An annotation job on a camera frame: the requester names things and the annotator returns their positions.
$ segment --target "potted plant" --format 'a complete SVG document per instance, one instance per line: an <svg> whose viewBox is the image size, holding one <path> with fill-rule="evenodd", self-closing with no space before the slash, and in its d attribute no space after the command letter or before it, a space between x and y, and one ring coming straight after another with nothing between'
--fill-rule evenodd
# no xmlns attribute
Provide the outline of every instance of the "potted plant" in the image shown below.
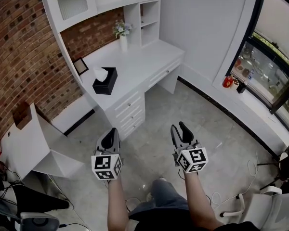
<svg viewBox="0 0 289 231"><path fill-rule="evenodd" d="M120 36L120 45L123 52L127 52L127 38L126 35L130 34L132 29L131 25L125 23L123 20L119 22L116 21L115 26L113 27L113 34L118 38Z"/></svg>

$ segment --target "white flowers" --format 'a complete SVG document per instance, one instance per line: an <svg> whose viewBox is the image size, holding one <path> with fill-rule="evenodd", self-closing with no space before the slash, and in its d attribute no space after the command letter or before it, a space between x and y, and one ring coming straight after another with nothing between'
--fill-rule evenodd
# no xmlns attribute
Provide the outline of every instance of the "white flowers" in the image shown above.
<svg viewBox="0 0 289 231"><path fill-rule="evenodd" d="M116 25L113 27L113 34L116 35L116 38L118 36L126 36L130 34L130 30L132 29L131 25L128 23L125 23L123 20L116 21Z"/></svg>

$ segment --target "black chair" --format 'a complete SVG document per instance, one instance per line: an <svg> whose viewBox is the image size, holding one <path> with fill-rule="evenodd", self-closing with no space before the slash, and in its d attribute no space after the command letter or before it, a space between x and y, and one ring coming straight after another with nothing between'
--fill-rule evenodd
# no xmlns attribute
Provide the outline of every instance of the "black chair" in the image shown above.
<svg viewBox="0 0 289 231"><path fill-rule="evenodd" d="M279 162L276 163L266 163L266 164L257 164L258 166L261 165L275 165L277 166L277 170L278 170L278 175L277 177L274 178L274 181L272 181L271 183L267 184L266 186L260 188L260 191L268 186L271 186L272 184L274 184L276 181L281 180L281 181L288 181L289 182L289 146L287 147L287 149L284 151L284 153L286 153L288 156L282 160L279 160Z"/></svg>

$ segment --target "flower vase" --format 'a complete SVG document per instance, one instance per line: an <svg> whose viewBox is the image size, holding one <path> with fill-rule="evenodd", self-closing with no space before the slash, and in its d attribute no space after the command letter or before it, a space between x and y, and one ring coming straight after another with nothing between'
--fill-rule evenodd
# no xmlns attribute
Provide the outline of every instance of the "flower vase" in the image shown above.
<svg viewBox="0 0 289 231"><path fill-rule="evenodd" d="M127 52L127 38L126 36L120 36L120 46L123 52Z"/></svg>

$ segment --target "brick wall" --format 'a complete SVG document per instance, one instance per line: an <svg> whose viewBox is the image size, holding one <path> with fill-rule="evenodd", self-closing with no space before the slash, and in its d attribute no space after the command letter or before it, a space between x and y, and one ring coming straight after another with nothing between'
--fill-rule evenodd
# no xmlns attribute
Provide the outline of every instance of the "brick wall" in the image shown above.
<svg viewBox="0 0 289 231"><path fill-rule="evenodd" d="M0 0L0 138L22 101L51 120L81 96L41 0Z"/></svg>
<svg viewBox="0 0 289 231"><path fill-rule="evenodd" d="M61 33L72 61L96 51L116 40L112 27L124 20L123 7L107 11L82 21Z"/></svg>

